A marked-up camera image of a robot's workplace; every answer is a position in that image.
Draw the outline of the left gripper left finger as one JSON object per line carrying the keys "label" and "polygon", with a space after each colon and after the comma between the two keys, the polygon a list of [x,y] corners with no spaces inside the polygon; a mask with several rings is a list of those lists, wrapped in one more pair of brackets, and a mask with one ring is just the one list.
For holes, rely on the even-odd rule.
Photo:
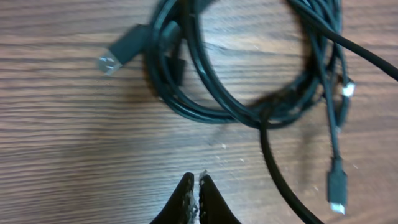
{"label": "left gripper left finger", "polygon": [[196,217],[196,201],[193,196],[194,175],[183,175],[163,209],[150,224],[191,224]]}

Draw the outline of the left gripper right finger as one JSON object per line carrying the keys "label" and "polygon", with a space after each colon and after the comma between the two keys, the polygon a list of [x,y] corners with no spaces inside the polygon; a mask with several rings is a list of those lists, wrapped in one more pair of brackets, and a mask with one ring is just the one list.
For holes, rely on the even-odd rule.
{"label": "left gripper right finger", "polygon": [[205,170],[199,180],[199,219],[201,224],[240,224],[225,202],[209,173]]}

